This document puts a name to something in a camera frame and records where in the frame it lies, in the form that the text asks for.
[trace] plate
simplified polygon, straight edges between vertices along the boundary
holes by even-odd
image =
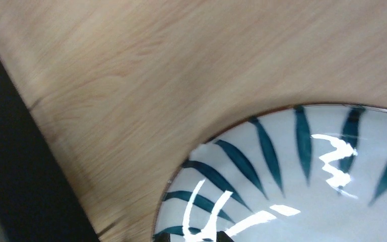
[[[387,110],[299,105],[200,144],[169,181],[154,236],[387,241]]]

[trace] black strip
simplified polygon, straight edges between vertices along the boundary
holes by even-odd
[[[0,222],[10,241],[99,241],[1,63]]]

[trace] plate rim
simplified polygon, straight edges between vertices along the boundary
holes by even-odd
[[[276,112],[292,109],[292,108],[295,108],[297,106],[304,106],[304,107],[307,107],[307,106],[309,106],[309,107],[311,107],[311,106],[364,107],[364,108],[369,109],[369,110],[374,110],[374,111],[378,111],[378,112],[387,113],[387,107],[385,107],[385,106],[373,105],[373,104],[365,104],[365,103],[361,103],[361,102],[300,102],[300,103],[288,104],[288,105],[283,105],[283,106],[277,106],[277,107],[274,107],[274,108],[269,108],[269,109],[266,109],[264,111],[260,111],[260,112],[256,112],[256,113],[250,114],[249,116],[245,116],[244,118],[239,119],[239,120],[233,122],[232,124],[226,126],[225,128],[223,128],[223,129],[213,133],[212,135],[208,136],[208,138],[206,138],[204,141],[197,143],[195,147],[197,147],[200,144],[205,144],[205,143],[213,140],[215,137],[225,133],[226,131],[228,131],[228,130],[236,127],[236,126],[239,126],[239,125],[247,122],[248,119],[250,117],[252,117],[252,116],[261,117],[261,116],[268,115],[268,114],[271,114],[271,113],[276,113]],[[151,234],[150,238],[153,238],[153,235],[155,235],[155,232],[156,232],[155,231],[156,230],[155,229],[156,228],[156,222],[157,222],[157,219],[158,219],[159,210],[161,209],[161,206],[162,206],[162,203],[163,203],[162,199],[164,198],[165,193],[167,192],[167,190],[171,186],[171,184],[174,181],[174,179],[177,177],[177,175],[183,169],[181,167],[181,164],[183,163],[184,160],[189,158],[189,153],[185,156],[185,159],[183,159],[180,162],[180,164],[176,167],[176,169],[171,174],[170,178],[167,179],[167,184],[165,185],[163,191],[161,192],[158,204],[157,204],[157,206],[155,208],[155,214],[154,214],[154,219],[153,219],[153,223],[152,223],[152,234]]]

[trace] light brown wood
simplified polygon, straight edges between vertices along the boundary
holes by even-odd
[[[310,101],[387,107],[387,1],[0,0],[0,57],[103,241],[148,241],[194,146]]]

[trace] striped plate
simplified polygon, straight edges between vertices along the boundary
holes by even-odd
[[[199,145],[163,196],[155,236],[387,241],[387,110],[304,105]]]

